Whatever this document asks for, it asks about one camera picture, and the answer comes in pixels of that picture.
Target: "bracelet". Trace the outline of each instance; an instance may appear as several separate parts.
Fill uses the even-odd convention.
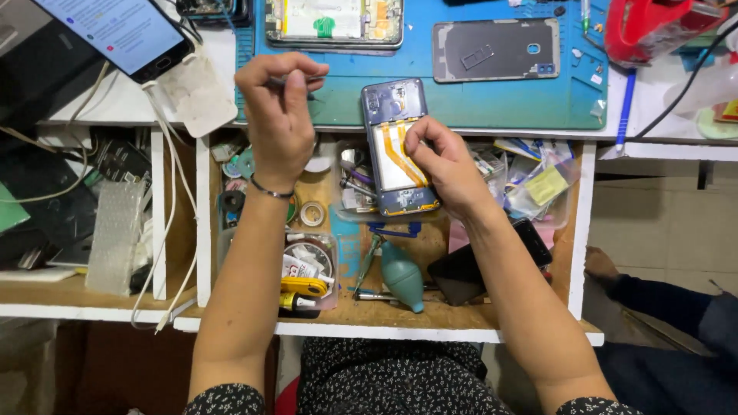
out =
[[[293,197],[293,196],[294,196],[294,189],[293,189],[293,190],[292,190],[291,192],[289,192],[289,193],[277,193],[277,192],[273,192],[273,191],[271,191],[271,190],[267,190],[267,189],[265,189],[265,188],[261,187],[261,185],[260,185],[260,184],[258,184],[258,183],[256,182],[256,180],[254,180],[254,175],[253,175],[253,174],[252,174],[252,175],[251,175],[251,177],[249,178],[249,181],[250,181],[250,182],[251,182],[251,184],[252,184],[252,185],[254,185],[254,187],[255,187],[255,188],[256,188],[257,190],[259,190],[259,191],[260,191],[261,193],[265,193],[265,194],[268,194],[268,195],[270,195],[271,197],[276,197],[277,199],[289,199],[289,198],[291,198],[291,197]]]

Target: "phone with display on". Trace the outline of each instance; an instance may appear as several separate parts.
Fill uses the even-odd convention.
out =
[[[33,0],[137,83],[154,80],[194,50],[154,0]]]

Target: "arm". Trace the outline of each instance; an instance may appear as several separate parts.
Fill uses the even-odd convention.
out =
[[[421,138],[432,140],[438,154],[419,145]],[[584,331],[541,276],[461,136],[425,117],[407,132],[405,145],[466,227],[508,350],[533,381],[544,412],[554,414],[578,397],[614,400]]]
[[[235,76],[246,98],[249,138],[262,187],[294,189],[312,155],[314,131],[307,92],[328,73],[299,53],[260,55]],[[263,85],[288,75],[284,93]],[[263,394],[264,358],[279,310],[284,221],[288,202],[250,185],[238,230],[210,296],[193,353],[190,400],[223,383],[245,383]]]

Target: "sim tray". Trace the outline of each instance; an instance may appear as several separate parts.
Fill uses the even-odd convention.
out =
[[[383,229],[385,225],[384,222],[367,222],[369,232],[387,236],[403,236],[405,238],[417,238],[420,229],[423,227],[423,224],[420,222],[410,222],[407,224],[407,233],[404,233]]]
[[[484,45],[483,47],[475,50],[474,53],[461,58],[461,63],[463,64],[463,67],[465,67],[468,71],[474,66],[481,64],[486,59],[491,58],[492,55],[494,55],[494,52],[492,52],[492,47],[489,45]]]

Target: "ribbon cable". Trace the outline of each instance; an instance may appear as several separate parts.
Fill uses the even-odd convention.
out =
[[[428,180],[425,174],[418,168],[417,165],[405,154],[405,121],[396,121],[397,125],[397,143],[399,144],[400,153],[398,154],[395,150],[395,146],[392,137],[390,136],[390,124],[388,122],[380,124],[382,127],[382,136],[384,137],[384,152],[403,172],[415,183],[417,188],[425,188],[428,186]]]

